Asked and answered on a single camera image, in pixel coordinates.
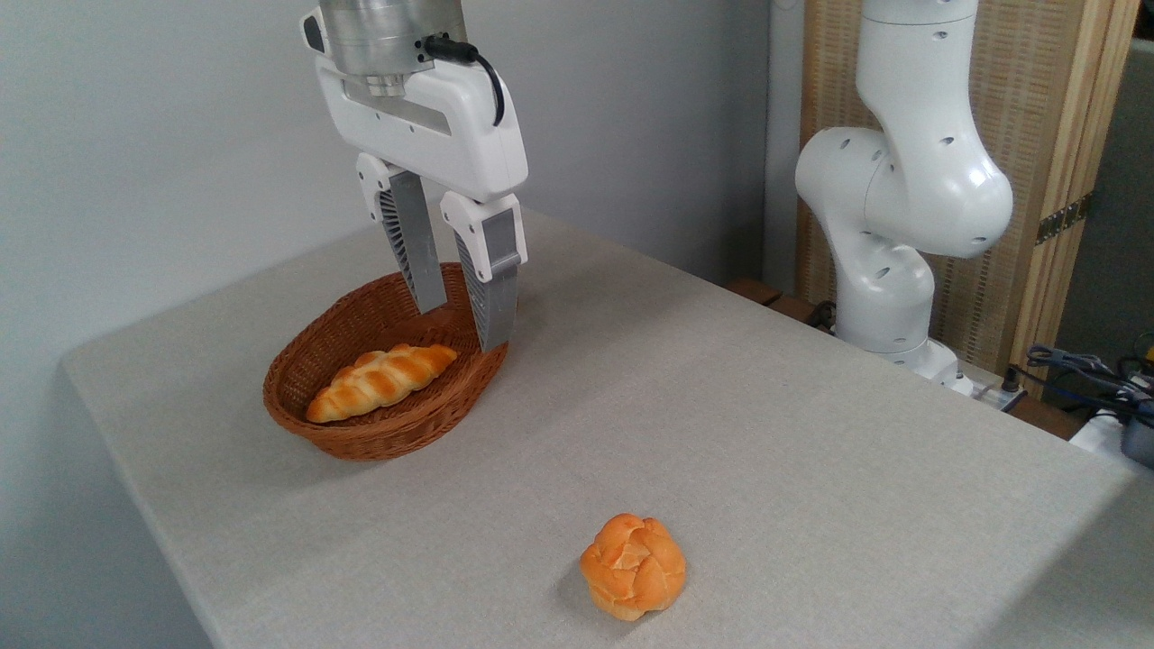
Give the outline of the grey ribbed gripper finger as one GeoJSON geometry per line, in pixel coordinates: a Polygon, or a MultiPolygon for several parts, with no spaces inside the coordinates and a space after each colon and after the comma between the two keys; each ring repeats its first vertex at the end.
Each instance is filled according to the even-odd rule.
{"type": "Polygon", "coordinates": [[[444,276],[420,177],[370,152],[360,152],[357,173],[370,218],[383,225],[417,309],[424,314],[441,307],[444,276]]]}
{"type": "Polygon", "coordinates": [[[454,227],[480,348],[510,340],[517,306],[517,270],[527,261],[522,206],[514,194],[478,203],[454,191],[441,200],[454,227]]]}

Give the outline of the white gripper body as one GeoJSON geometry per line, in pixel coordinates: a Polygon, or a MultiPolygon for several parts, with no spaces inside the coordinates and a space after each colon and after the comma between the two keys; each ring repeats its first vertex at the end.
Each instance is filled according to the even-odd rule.
{"type": "Polygon", "coordinates": [[[329,53],[315,60],[329,114],[359,151],[415,172],[478,202],[527,181],[527,156],[510,97],[494,124],[490,75],[473,65],[428,61],[405,79],[400,97],[375,97],[364,79],[338,70],[329,53]]]}

